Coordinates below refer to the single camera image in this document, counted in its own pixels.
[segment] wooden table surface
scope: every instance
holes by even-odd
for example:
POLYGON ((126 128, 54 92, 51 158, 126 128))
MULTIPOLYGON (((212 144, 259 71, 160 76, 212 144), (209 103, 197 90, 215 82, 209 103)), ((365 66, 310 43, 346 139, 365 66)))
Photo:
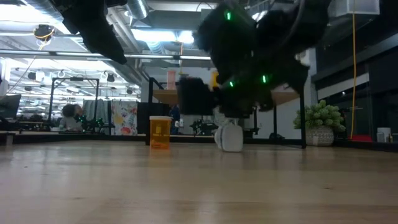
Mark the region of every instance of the wooden table surface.
POLYGON ((0 148, 1 224, 398 221, 398 154, 76 141, 0 148))

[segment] potted plant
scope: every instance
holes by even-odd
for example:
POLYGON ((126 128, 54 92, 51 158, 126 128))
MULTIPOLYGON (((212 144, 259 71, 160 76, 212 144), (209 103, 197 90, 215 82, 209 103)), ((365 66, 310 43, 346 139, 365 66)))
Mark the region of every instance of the potted plant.
MULTIPOLYGON (((343 118, 337 106, 326 105, 325 100, 305 107, 306 141, 309 146, 330 146, 334 141, 333 131, 344 131, 343 118)), ((294 128, 301 128, 300 110, 293 121, 294 128)))

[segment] green led light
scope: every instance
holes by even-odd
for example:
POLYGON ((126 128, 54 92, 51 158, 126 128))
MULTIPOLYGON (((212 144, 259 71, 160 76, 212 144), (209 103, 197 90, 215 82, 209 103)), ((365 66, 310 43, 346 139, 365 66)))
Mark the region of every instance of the green led light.
POLYGON ((231 20, 231 18, 232 18, 231 12, 227 12, 226 13, 226 20, 231 20))

